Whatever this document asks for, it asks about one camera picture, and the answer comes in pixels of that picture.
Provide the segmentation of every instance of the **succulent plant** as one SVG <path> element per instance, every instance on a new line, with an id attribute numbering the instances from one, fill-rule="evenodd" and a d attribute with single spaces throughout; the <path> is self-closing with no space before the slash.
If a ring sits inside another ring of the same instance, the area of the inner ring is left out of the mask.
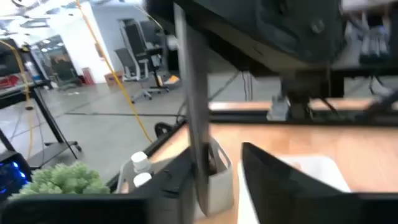
<path id="1" fill-rule="evenodd" d="M 58 164 L 34 171 L 32 182 L 25 184 L 10 199 L 32 194 L 109 194 L 109 187 L 102 182 L 97 171 L 75 162 L 71 166 Z"/>

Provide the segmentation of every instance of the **bottle cap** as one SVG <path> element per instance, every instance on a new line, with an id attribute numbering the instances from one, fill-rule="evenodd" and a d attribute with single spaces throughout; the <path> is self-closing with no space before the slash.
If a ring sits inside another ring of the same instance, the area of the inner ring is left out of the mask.
<path id="1" fill-rule="evenodd" d="M 133 182 L 136 187 L 144 185 L 146 182 L 151 180 L 152 176 L 149 173 L 141 173 L 136 175 Z"/>
<path id="2" fill-rule="evenodd" d="M 137 173 L 148 172 L 150 170 L 151 164 L 145 153 L 136 152 L 131 156 L 131 160 L 134 166 L 134 170 Z"/>

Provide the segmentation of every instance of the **black metal pole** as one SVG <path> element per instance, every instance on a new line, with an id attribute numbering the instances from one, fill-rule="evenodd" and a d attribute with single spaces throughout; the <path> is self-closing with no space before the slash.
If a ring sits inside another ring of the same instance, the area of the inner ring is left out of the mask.
<path id="1" fill-rule="evenodd" d="M 51 115 L 47 105 L 44 103 L 43 99 L 37 93 L 39 91 L 36 88 L 32 88 L 31 95 L 35 99 L 37 106 L 39 106 L 40 111 L 43 114 L 44 119 L 46 120 L 47 124 L 49 124 L 51 131 L 53 132 L 55 138 L 59 143 L 63 143 L 63 139 L 60 134 L 59 127 L 57 126 L 54 117 Z"/>
<path id="2" fill-rule="evenodd" d="M 4 135 L 3 131 L 1 131 L 1 129 L 0 129 L 0 140 L 2 141 L 2 143 L 4 144 L 4 146 L 6 147 L 6 149 L 8 151 L 15 152 L 14 147 L 12 146 L 10 141 L 8 141 L 8 138 Z"/>

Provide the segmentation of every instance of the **cable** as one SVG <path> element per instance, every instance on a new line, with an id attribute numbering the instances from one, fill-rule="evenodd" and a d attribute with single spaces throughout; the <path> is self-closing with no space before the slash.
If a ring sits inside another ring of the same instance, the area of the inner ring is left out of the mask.
<path id="1" fill-rule="evenodd" d="M 83 12 L 83 9 L 81 8 L 80 1 L 79 1 L 79 0 L 76 0 L 76 4 L 77 4 L 77 7 L 79 8 L 79 10 L 80 10 L 80 12 L 81 12 L 81 15 L 82 15 L 82 17 L 83 17 L 83 19 L 84 19 L 84 21 L 85 21 L 85 23 L 86 23 L 86 25 L 87 25 L 88 30 L 89 30 L 90 33 L 91 33 L 91 36 L 93 36 L 94 41 L 95 41 L 96 45 L 98 46 L 98 50 L 101 52 L 102 55 L 104 55 L 104 59 L 105 59 L 106 65 L 108 66 L 109 70 L 111 71 L 111 73 L 112 73 L 114 79 L 116 80 L 116 83 L 118 84 L 119 88 L 121 89 L 121 91 L 122 91 L 122 93 L 123 93 L 125 99 L 126 99 L 127 102 L 129 103 L 130 108 L 131 108 L 132 111 L 134 112 L 135 117 L 136 117 L 136 119 L 137 119 L 137 121 L 138 121 L 138 124 L 139 124 L 139 126 L 141 127 L 141 129 L 142 129 L 142 132 L 144 132 L 144 135 L 145 135 L 145 137 L 148 139 L 148 141 L 149 141 L 150 143 L 152 143 L 152 139 L 149 137 L 147 131 L 145 130 L 145 127 L 144 127 L 144 125 L 143 125 L 143 123 L 142 123 L 140 117 L 138 116 L 138 112 L 136 111 L 136 108 L 134 107 L 133 103 L 132 103 L 131 100 L 130 100 L 129 94 L 128 94 L 127 91 L 124 89 L 123 84 L 122 84 L 122 83 L 120 82 L 120 80 L 118 79 L 118 76 L 117 76 L 116 73 L 114 72 L 114 70 L 113 70 L 113 68 L 112 68 L 112 66 L 111 66 L 111 64 L 110 64 L 110 62 L 109 62 L 109 60 L 108 60 L 106 54 L 104 53 L 104 50 L 102 49 L 102 46 L 101 46 L 100 43 L 98 42 L 98 39 L 97 39 L 96 35 L 94 34 L 94 30 L 93 30 L 93 28 L 91 27 L 90 23 L 88 22 L 88 19 L 87 19 L 85 13 Z"/>
<path id="2" fill-rule="evenodd" d="M 227 80 L 227 81 L 225 82 L 225 84 L 224 84 L 221 88 L 219 88 L 215 93 L 213 93 L 213 94 L 209 97 L 208 101 L 213 101 L 220 93 L 222 93 L 222 92 L 223 92 L 223 91 L 236 79 L 236 77 L 238 77 L 239 72 L 241 72 L 241 71 L 239 71 L 239 70 L 236 71 L 235 74 L 234 74 L 231 78 L 229 78 L 229 80 Z M 187 104 L 187 99 L 185 99 L 185 100 L 182 102 L 180 108 L 179 108 L 178 111 L 177 111 L 177 117 L 176 117 L 176 119 L 175 119 L 175 122 L 176 122 L 176 123 L 178 122 L 178 119 L 179 119 L 180 117 L 182 117 L 181 113 L 182 113 L 182 110 L 184 109 L 184 107 L 186 106 L 186 104 Z"/>
<path id="3" fill-rule="evenodd" d="M 332 106 L 325 98 L 321 97 L 321 101 L 329 107 L 329 109 L 334 112 L 337 116 L 341 117 L 339 112 L 336 110 L 334 106 Z"/>
<path id="4" fill-rule="evenodd" d="M 243 79 L 243 90 L 244 90 L 244 100 L 248 100 L 248 93 L 246 91 L 246 80 L 244 79 L 244 73 L 242 72 L 242 79 Z"/>
<path id="5" fill-rule="evenodd" d="M 44 163 L 44 158 L 45 158 L 45 156 L 44 156 L 45 150 L 44 150 L 44 140 L 43 140 L 42 125 L 41 125 L 41 121 L 40 121 L 39 112 L 37 112 L 37 108 L 38 108 L 38 107 L 39 107 L 39 106 L 38 106 L 37 103 L 36 103 L 36 107 L 34 108 L 34 110 L 35 110 L 35 112 L 36 112 L 37 121 L 39 122 L 39 133 L 40 133 L 40 140 L 42 141 L 42 151 L 43 151 L 43 153 L 42 153 L 42 162 L 41 162 L 40 164 L 43 164 L 43 163 Z"/>
<path id="6" fill-rule="evenodd" d="M 222 93 L 235 79 L 238 77 L 240 71 L 236 71 L 234 76 L 229 78 L 225 84 L 219 88 L 213 95 L 210 96 L 209 101 L 213 101 L 220 93 Z"/>
<path id="7" fill-rule="evenodd" d="M 11 46 L 10 44 L 0 40 L 0 43 L 5 45 L 6 47 L 10 48 L 12 50 L 12 53 L 15 56 L 15 59 L 17 60 L 18 67 L 19 67 L 19 72 L 21 73 L 22 80 L 24 81 L 25 85 L 25 96 L 26 96 L 26 106 L 31 106 L 30 105 L 30 97 L 29 97 L 29 84 L 25 76 L 25 69 L 24 69 L 24 64 L 22 63 L 21 56 L 19 55 L 18 51 L 15 49 L 15 47 Z M 32 153 L 33 149 L 33 117 L 32 113 L 28 113 L 28 124 L 29 124 L 29 148 L 28 148 L 28 153 L 27 153 L 27 158 L 30 158 L 30 154 Z"/>
<path id="8" fill-rule="evenodd" d="M 175 118 L 175 122 L 176 122 L 176 123 L 178 123 L 180 117 L 183 116 L 183 115 L 181 115 L 181 114 L 182 114 L 182 110 L 184 109 L 184 107 L 185 107 L 186 104 L 187 104 L 187 99 L 184 99 L 184 101 L 182 102 L 180 108 L 179 108 L 178 111 L 177 111 L 177 117 Z"/>
<path id="9" fill-rule="evenodd" d="M 17 123 L 15 124 L 14 130 L 13 130 L 12 135 L 10 137 L 10 142 L 12 142 L 12 140 L 15 137 L 15 134 L 17 133 L 17 128 L 19 126 L 19 123 L 21 122 L 21 118 L 22 118 L 22 115 L 24 114 L 24 111 L 25 111 L 25 107 L 23 106 L 21 108 L 20 112 L 18 113 L 18 120 L 17 120 Z"/>
<path id="10" fill-rule="evenodd" d="M 249 101 L 252 101 L 253 100 L 253 77 L 252 77 L 252 75 L 249 73 L 249 76 L 248 76 L 248 83 L 249 83 Z"/>

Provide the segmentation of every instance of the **gray floor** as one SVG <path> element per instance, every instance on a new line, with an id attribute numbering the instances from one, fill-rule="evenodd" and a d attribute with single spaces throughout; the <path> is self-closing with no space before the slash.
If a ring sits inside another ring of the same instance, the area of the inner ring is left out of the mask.
<path id="1" fill-rule="evenodd" d="M 209 76 L 210 93 L 214 93 L 224 85 L 225 81 L 234 74 L 234 69 L 219 58 L 215 58 L 210 64 Z M 346 91 L 352 97 L 371 96 L 368 90 L 367 80 L 357 79 L 346 81 Z M 386 81 L 391 86 L 398 84 L 397 79 Z M 130 94 L 139 89 L 134 83 L 125 84 Z M 254 101 L 271 99 L 272 95 L 279 91 L 277 78 L 254 80 Z M 170 93 L 154 95 L 153 100 L 140 99 L 135 104 L 138 113 L 144 114 L 176 114 L 183 101 L 182 88 L 176 88 Z M 43 91 L 53 116 L 68 140 L 76 140 L 83 148 L 82 153 L 77 153 L 79 160 L 96 169 L 104 179 L 109 180 L 117 173 L 123 161 L 129 159 L 134 152 L 145 149 L 149 142 L 144 137 L 139 125 L 133 116 L 105 116 L 105 115 L 69 115 L 65 113 L 126 113 L 132 114 L 122 93 L 116 88 L 109 88 L 106 84 L 85 86 L 68 90 L 67 92 Z M 244 101 L 244 89 L 242 76 L 238 76 L 230 86 L 220 94 L 215 101 Z M 19 103 L 0 110 L 0 128 L 11 138 L 16 126 L 19 113 L 25 103 Z M 33 154 L 42 149 L 40 129 L 45 142 L 54 141 L 54 137 L 44 122 L 43 117 L 36 118 L 35 113 L 33 129 Z M 27 157 L 29 143 L 28 112 L 23 111 L 21 123 L 16 129 L 12 139 L 15 149 Z M 155 123 L 164 121 L 173 123 L 175 118 L 170 116 L 143 116 L 141 117 L 146 130 L 152 139 L 155 139 L 153 127 Z M 49 166 L 59 162 L 70 164 L 74 161 L 69 151 L 49 163 Z"/>

